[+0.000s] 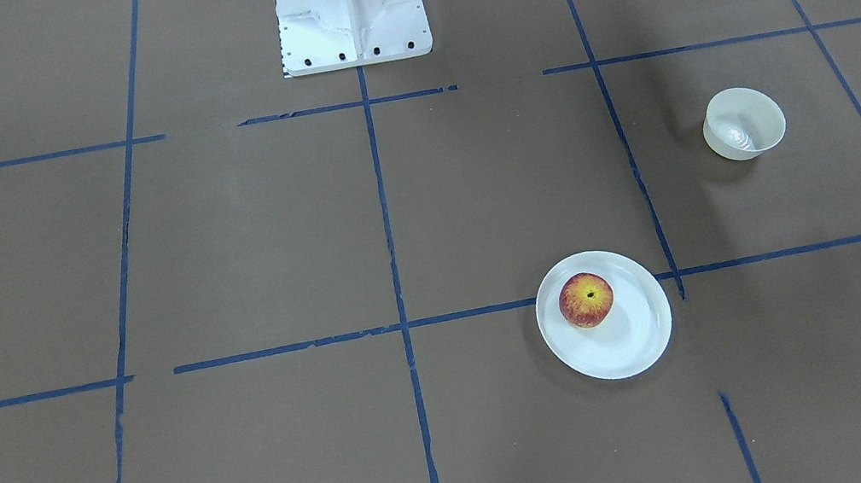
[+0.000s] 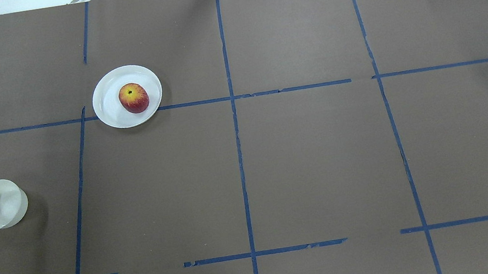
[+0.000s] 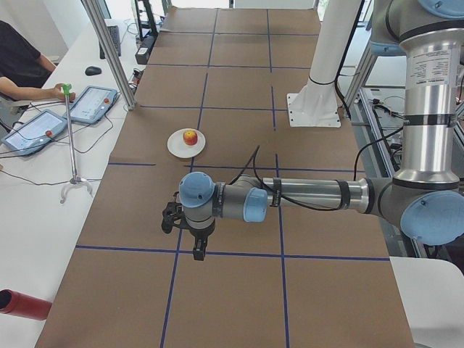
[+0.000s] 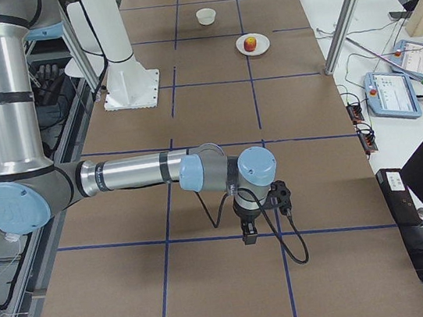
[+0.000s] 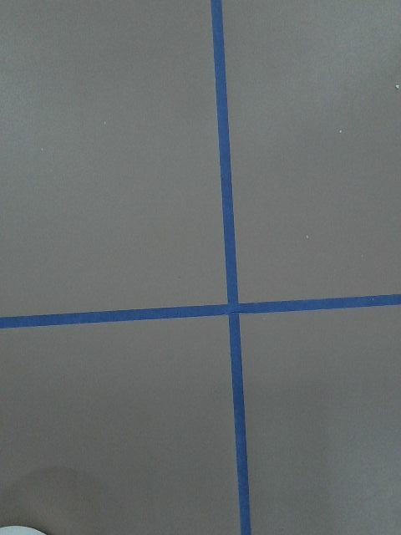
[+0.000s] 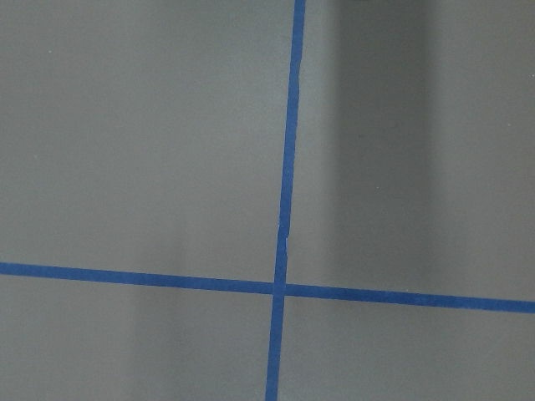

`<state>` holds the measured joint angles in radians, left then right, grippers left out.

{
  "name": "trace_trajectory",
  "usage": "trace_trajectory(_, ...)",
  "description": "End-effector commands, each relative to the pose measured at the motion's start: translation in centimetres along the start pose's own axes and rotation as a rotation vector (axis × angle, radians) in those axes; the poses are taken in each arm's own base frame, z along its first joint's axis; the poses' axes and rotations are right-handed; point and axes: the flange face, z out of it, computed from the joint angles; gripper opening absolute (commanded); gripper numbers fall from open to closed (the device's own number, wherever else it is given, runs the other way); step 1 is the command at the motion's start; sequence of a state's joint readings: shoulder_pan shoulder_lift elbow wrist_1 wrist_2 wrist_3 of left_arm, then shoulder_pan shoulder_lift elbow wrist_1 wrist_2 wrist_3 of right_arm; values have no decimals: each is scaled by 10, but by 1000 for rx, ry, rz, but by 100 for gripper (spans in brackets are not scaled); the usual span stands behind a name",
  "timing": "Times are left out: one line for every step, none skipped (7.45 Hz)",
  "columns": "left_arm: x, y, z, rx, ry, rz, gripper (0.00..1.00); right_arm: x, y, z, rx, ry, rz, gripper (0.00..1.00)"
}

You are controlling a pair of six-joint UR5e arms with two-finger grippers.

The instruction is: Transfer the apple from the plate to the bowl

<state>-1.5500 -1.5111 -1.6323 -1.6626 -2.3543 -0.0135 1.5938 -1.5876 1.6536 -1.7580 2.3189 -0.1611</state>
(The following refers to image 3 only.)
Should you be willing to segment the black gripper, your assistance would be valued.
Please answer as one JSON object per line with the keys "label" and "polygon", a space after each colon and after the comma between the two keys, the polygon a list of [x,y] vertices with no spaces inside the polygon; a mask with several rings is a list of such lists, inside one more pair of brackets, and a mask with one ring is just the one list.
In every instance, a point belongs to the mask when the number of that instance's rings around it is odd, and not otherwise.
{"label": "black gripper", "polygon": [[210,235],[209,228],[190,228],[191,235],[195,238],[195,244],[193,247],[193,256],[196,261],[204,261],[205,259],[205,241]]}

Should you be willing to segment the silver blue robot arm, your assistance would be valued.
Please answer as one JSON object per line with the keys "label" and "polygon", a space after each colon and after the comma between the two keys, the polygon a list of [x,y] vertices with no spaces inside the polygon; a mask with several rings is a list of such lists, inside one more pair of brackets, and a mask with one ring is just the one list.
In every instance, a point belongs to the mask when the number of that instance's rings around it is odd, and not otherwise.
{"label": "silver blue robot arm", "polygon": [[191,232],[195,260],[204,259],[218,218],[258,223],[269,207],[281,205],[357,210],[423,244],[454,241],[463,234],[463,196],[451,169],[462,45],[461,1],[377,1],[372,52],[407,57],[402,161],[393,177],[322,181],[240,175],[227,184],[193,172],[181,179],[180,199],[164,221],[179,220]]}

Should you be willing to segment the person's hand on tablet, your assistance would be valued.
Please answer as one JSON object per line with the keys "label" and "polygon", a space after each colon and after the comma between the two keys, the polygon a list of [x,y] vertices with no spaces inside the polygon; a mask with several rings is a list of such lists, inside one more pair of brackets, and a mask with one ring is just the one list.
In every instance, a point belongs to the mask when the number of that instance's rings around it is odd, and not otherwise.
{"label": "person's hand on tablet", "polygon": [[70,84],[65,84],[65,83],[58,83],[55,85],[53,88],[53,95],[55,99],[65,101],[66,99],[69,99],[70,102],[73,102],[76,98],[76,95],[74,92],[70,91],[71,85]]}

